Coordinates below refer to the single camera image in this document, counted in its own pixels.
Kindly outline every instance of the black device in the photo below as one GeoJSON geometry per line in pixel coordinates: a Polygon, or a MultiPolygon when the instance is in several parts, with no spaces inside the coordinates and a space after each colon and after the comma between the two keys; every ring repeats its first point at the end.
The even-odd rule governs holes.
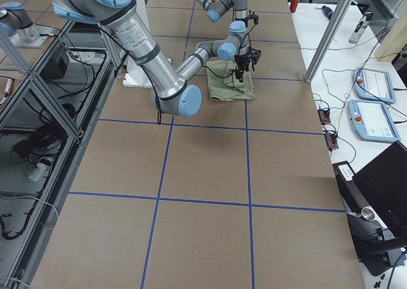
{"type": "Polygon", "coordinates": [[[40,73],[43,79],[63,78],[69,65],[69,57],[65,48],[60,45],[51,56],[50,61],[40,73]]]}
{"type": "Polygon", "coordinates": [[[392,233],[407,237],[407,148],[394,142],[357,172],[354,182],[392,233]]]}
{"type": "Polygon", "coordinates": [[[324,13],[325,17],[328,18],[328,20],[330,20],[333,15],[333,10],[325,5],[321,8],[321,10],[324,13]]]}
{"type": "Polygon", "coordinates": [[[348,215],[356,253],[377,276],[394,266],[400,248],[407,246],[407,148],[395,141],[357,173],[347,162],[333,167],[349,208],[359,213],[370,205],[389,227],[348,215]]]}

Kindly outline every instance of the wire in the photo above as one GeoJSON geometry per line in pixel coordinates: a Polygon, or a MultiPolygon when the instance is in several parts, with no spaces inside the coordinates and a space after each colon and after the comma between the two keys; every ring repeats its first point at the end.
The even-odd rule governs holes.
{"type": "Polygon", "coordinates": [[[330,90],[329,90],[329,84],[328,84],[328,81],[327,81],[326,76],[325,76],[325,74],[324,74],[325,71],[341,73],[341,72],[347,72],[347,71],[354,72],[354,70],[351,70],[351,69],[344,69],[344,70],[338,71],[338,70],[331,70],[331,69],[323,69],[323,70],[321,71],[322,79],[323,79],[323,81],[324,81],[324,84],[326,85],[326,89],[327,89],[327,91],[328,91],[328,94],[331,95],[332,97],[335,97],[337,100],[339,100],[339,101],[343,104],[342,107],[340,107],[340,108],[338,108],[338,107],[333,107],[332,109],[343,109],[343,108],[345,107],[346,99],[348,99],[348,96],[350,95],[350,91],[352,91],[352,88],[351,88],[350,91],[347,93],[347,96],[345,97],[345,100],[342,100],[342,99],[340,99],[339,97],[337,97],[336,95],[332,94],[332,93],[330,92],[330,90]]]}
{"type": "Polygon", "coordinates": [[[23,281],[20,281],[20,280],[17,279],[17,278],[4,278],[4,277],[1,277],[1,276],[0,276],[0,279],[6,279],[6,280],[8,280],[8,281],[16,281],[17,283],[20,283],[21,285],[24,285],[24,286],[26,286],[27,288],[30,288],[30,285],[28,285],[27,283],[24,283],[23,281]]]}
{"type": "Polygon", "coordinates": [[[35,201],[39,201],[39,202],[41,202],[41,203],[44,203],[45,205],[49,205],[49,206],[52,207],[53,210],[55,211],[55,214],[56,214],[56,216],[57,216],[57,219],[59,219],[59,213],[58,213],[57,208],[54,207],[51,203],[46,202],[46,201],[44,201],[44,200],[42,200],[42,199],[36,198],[36,197],[34,197],[34,196],[3,197],[2,195],[0,195],[0,199],[2,199],[2,200],[27,199],[27,198],[33,199],[33,200],[35,200],[35,201]]]}
{"type": "Polygon", "coordinates": [[[124,46],[122,46],[119,41],[114,38],[111,34],[109,34],[108,32],[106,32],[104,29],[102,29],[101,27],[99,27],[97,25],[97,28],[102,31],[104,34],[106,34],[107,37],[109,37],[110,39],[112,39],[114,41],[114,43],[116,43],[124,52],[128,53],[128,51],[126,50],[126,48],[124,46]]]}
{"type": "Polygon", "coordinates": [[[396,259],[396,261],[394,262],[393,268],[392,268],[392,272],[390,273],[390,278],[389,278],[389,282],[387,283],[387,289],[390,289],[390,285],[392,283],[392,279],[393,279],[393,274],[394,271],[396,270],[397,264],[399,263],[399,261],[402,259],[402,257],[404,255],[407,254],[407,251],[403,251],[401,252],[400,256],[398,256],[398,258],[396,259]]]}
{"type": "Polygon", "coordinates": [[[354,150],[354,157],[352,158],[352,160],[350,160],[349,164],[352,164],[353,161],[355,161],[356,159],[356,148],[348,141],[346,141],[344,138],[338,137],[340,140],[344,141],[345,143],[348,143],[349,146],[351,146],[351,148],[354,150]]]}
{"type": "Polygon", "coordinates": [[[12,79],[13,81],[15,81],[15,78],[12,78],[12,77],[10,77],[10,76],[0,75],[0,77],[10,78],[10,79],[12,79]]]}
{"type": "MultiPolygon", "coordinates": [[[[377,38],[377,36],[379,36],[381,33],[385,32],[385,31],[388,32],[391,28],[392,28],[392,27],[389,27],[387,30],[384,30],[384,29],[380,30],[375,36],[373,36],[372,38],[366,40],[366,41],[363,42],[363,43],[358,43],[358,44],[355,44],[355,45],[353,45],[353,46],[351,46],[351,47],[348,47],[348,48],[328,49],[328,51],[341,51],[341,50],[351,50],[351,49],[354,49],[354,48],[356,48],[357,46],[361,46],[361,45],[366,44],[366,43],[368,43],[369,41],[373,40],[374,38],[377,38]]],[[[317,48],[301,48],[301,50],[311,50],[311,51],[314,51],[314,50],[316,50],[316,49],[317,49],[317,48]]]]}
{"type": "Polygon", "coordinates": [[[397,5],[396,9],[393,11],[393,13],[392,13],[393,17],[395,16],[396,11],[399,9],[399,7],[400,7],[400,5],[403,3],[403,1],[404,1],[404,0],[400,0],[400,2],[399,2],[399,4],[397,5]]]}
{"type": "Polygon", "coordinates": [[[161,125],[163,111],[161,109],[160,97],[158,96],[157,89],[155,88],[155,85],[154,85],[153,81],[151,80],[149,74],[147,74],[148,70],[142,65],[140,66],[140,68],[144,71],[144,73],[147,76],[149,82],[151,83],[151,86],[153,87],[153,91],[154,91],[154,94],[155,94],[155,102],[156,102],[156,106],[157,106],[157,109],[158,109],[157,124],[161,125]]]}
{"type": "Polygon", "coordinates": [[[49,114],[47,114],[50,118],[46,118],[44,115],[43,115],[43,111],[44,111],[44,109],[42,109],[41,111],[37,111],[29,102],[28,102],[28,100],[24,97],[23,98],[23,101],[28,105],[28,107],[32,110],[32,111],[34,111],[36,114],[38,114],[38,118],[39,118],[39,120],[42,122],[42,123],[44,123],[44,124],[50,124],[51,122],[52,122],[52,120],[51,120],[51,116],[49,115],[49,114]]]}
{"type": "Polygon", "coordinates": [[[215,75],[217,78],[224,79],[224,78],[228,78],[228,77],[232,76],[233,73],[235,73],[235,70],[237,69],[237,64],[236,64],[236,67],[235,67],[235,68],[231,71],[231,73],[230,73],[229,75],[227,75],[227,76],[219,76],[219,75],[217,75],[210,67],[208,67],[208,66],[206,66],[206,65],[203,65],[202,67],[203,67],[203,68],[206,68],[206,69],[208,69],[208,70],[210,70],[210,72],[211,72],[213,75],[215,75]]]}
{"type": "MultiPolygon", "coordinates": [[[[58,27],[53,27],[53,26],[51,26],[51,25],[45,25],[45,24],[38,24],[38,23],[36,23],[36,25],[40,25],[40,26],[42,26],[42,27],[51,27],[51,28],[57,29],[63,36],[66,37],[66,39],[70,42],[70,44],[72,45],[72,47],[76,50],[76,47],[75,47],[74,43],[71,41],[71,39],[70,39],[70,38],[68,37],[68,35],[65,33],[65,31],[63,31],[62,29],[59,29],[58,27]]],[[[86,76],[85,85],[88,84],[88,80],[89,80],[88,71],[86,70],[85,65],[89,65],[89,66],[92,68],[93,79],[95,79],[95,70],[93,69],[93,66],[90,65],[90,64],[86,64],[86,63],[82,62],[82,58],[81,58],[81,55],[80,55],[80,54],[78,54],[79,60],[76,59],[74,56],[71,55],[71,53],[70,53],[69,49],[67,48],[67,46],[65,45],[65,43],[62,42],[62,45],[64,46],[65,49],[67,49],[69,56],[71,56],[71,58],[72,58],[73,60],[75,60],[75,61],[77,61],[77,62],[79,62],[79,63],[82,64],[82,67],[83,67],[83,70],[85,70],[85,76],[86,76]]]]}

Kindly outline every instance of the metal frame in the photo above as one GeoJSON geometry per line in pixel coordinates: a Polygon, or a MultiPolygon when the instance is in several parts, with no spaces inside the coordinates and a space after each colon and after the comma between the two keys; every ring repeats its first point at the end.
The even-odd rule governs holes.
{"type": "MultiPolygon", "coordinates": [[[[113,85],[113,67],[118,74],[121,74],[120,65],[125,54],[109,36],[105,35],[104,42],[108,53],[104,63],[101,65],[100,74],[96,76],[94,85],[90,88],[86,96],[86,102],[76,120],[71,119],[67,111],[62,107],[62,104],[52,93],[50,87],[39,76],[39,73],[44,69],[54,50],[59,47],[61,41],[64,40],[63,37],[66,36],[66,33],[69,32],[73,25],[74,22],[68,22],[62,28],[62,32],[53,40],[33,66],[24,59],[13,43],[0,32],[0,48],[13,60],[20,72],[26,74],[25,79],[11,96],[9,102],[0,110],[0,129],[5,128],[6,130],[7,120],[16,112],[19,104],[23,103],[23,98],[31,91],[67,133],[66,144],[48,181],[44,185],[44,193],[41,196],[41,200],[50,201],[59,208],[62,207],[69,192],[77,166],[85,152],[102,106],[113,85]]],[[[22,276],[22,280],[31,281],[52,232],[47,230],[53,229],[52,225],[55,221],[56,216],[51,212],[50,207],[39,203],[26,228],[23,241],[19,242],[18,251],[16,252],[17,256],[10,265],[7,277],[13,277],[18,272],[17,269],[23,268],[25,274],[22,276]],[[38,224],[40,220],[49,226],[40,226],[38,224]]],[[[5,281],[2,286],[7,288],[12,283],[12,281],[5,281]]]]}

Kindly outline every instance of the table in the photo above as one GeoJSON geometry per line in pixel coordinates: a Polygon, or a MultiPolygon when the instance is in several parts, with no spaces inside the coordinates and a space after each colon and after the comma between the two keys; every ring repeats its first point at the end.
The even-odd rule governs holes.
{"type": "MultiPolygon", "coordinates": [[[[249,7],[255,101],[209,100],[202,70],[202,110],[158,126],[149,90],[116,81],[31,288],[363,288],[287,1],[249,7]]],[[[177,66],[231,15],[148,17],[177,66]]]]}
{"type": "MultiPolygon", "coordinates": [[[[321,37],[328,25],[328,20],[322,14],[321,10],[316,10],[315,8],[320,8],[324,4],[299,4],[295,13],[293,13],[294,25],[296,28],[296,33],[298,36],[298,41],[301,45],[301,52],[306,67],[308,67],[315,50],[308,50],[316,48],[321,40],[321,37]]],[[[327,4],[333,10],[335,5],[327,4]]],[[[353,32],[357,22],[361,18],[361,13],[356,6],[351,6],[345,15],[343,22],[341,23],[338,32],[335,35],[333,42],[331,43],[331,49],[342,49],[351,48],[354,45],[348,42],[350,34],[353,32]]],[[[341,71],[344,69],[354,70],[356,67],[360,66],[368,57],[370,51],[373,49],[377,43],[376,37],[370,28],[367,28],[362,38],[358,42],[364,43],[360,46],[356,46],[350,50],[329,50],[321,63],[321,66],[316,73],[314,80],[311,83],[312,91],[316,93],[315,99],[319,99],[319,95],[322,100],[325,100],[331,107],[342,107],[342,103],[337,99],[328,94],[327,86],[323,80],[322,71],[324,69],[332,69],[335,71],[341,71]]],[[[392,64],[379,62],[376,59],[371,59],[366,64],[365,68],[377,69],[382,71],[390,72],[390,77],[394,88],[405,88],[403,82],[398,76],[396,70],[393,68],[392,64]]],[[[353,72],[331,72],[324,71],[324,75],[329,85],[329,90],[332,94],[337,97],[342,98],[344,93],[349,93],[352,87],[353,72]]],[[[354,90],[350,92],[351,98],[357,98],[354,90]]],[[[406,102],[407,93],[396,92],[397,102],[393,105],[395,108],[402,112],[407,112],[406,102]]],[[[390,110],[390,114],[394,121],[404,120],[394,111],[390,110]]],[[[331,111],[331,120],[333,120],[334,126],[338,127],[340,120],[340,130],[339,136],[349,141],[356,149],[357,156],[353,163],[351,163],[352,168],[358,172],[363,166],[368,164],[373,158],[379,155],[384,149],[386,149],[390,144],[378,143],[378,142],[365,142],[360,140],[354,132],[352,124],[349,121],[348,111],[345,110],[340,117],[339,110],[331,111]]],[[[401,136],[401,141],[404,145],[407,144],[407,125],[399,124],[396,128],[401,136]]],[[[350,161],[353,157],[353,151],[348,144],[344,141],[339,140],[339,149],[332,152],[331,162],[337,163],[340,161],[350,161]]],[[[374,278],[370,275],[364,265],[361,264],[361,269],[364,276],[364,281],[366,288],[371,288],[376,281],[382,281],[386,284],[389,272],[386,273],[386,278],[381,280],[379,278],[374,278]]],[[[407,268],[398,267],[395,273],[395,278],[392,281],[392,288],[405,288],[407,284],[407,268]]]]}

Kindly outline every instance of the aluminum pole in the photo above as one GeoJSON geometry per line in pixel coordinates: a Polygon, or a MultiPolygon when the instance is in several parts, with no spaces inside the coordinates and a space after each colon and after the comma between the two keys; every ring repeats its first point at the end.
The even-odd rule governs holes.
{"type": "Polygon", "coordinates": [[[338,30],[339,25],[341,24],[343,17],[348,11],[348,8],[351,3],[352,0],[339,0],[338,6],[333,12],[332,18],[329,21],[328,26],[326,27],[325,33],[318,45],[317,51],[315,52],[315,55],[311,60],[310,66],[308,67],[307,73],[305,74],[304,82],[309,84],[314,78],[315,73],[317,72],[322,62],[322,59],[324,58],[329,48],[329,45],[331,44],[336,34],[336,31],[338,30]]]}
{"type": "Polygon", "coordinates": [[[14,44],[0,31],[0,48],[6,52],[7,56],[11,58],[14,64],[22,71],[28,74],[31,70],[30,65],[17,50],[14,44]]]}

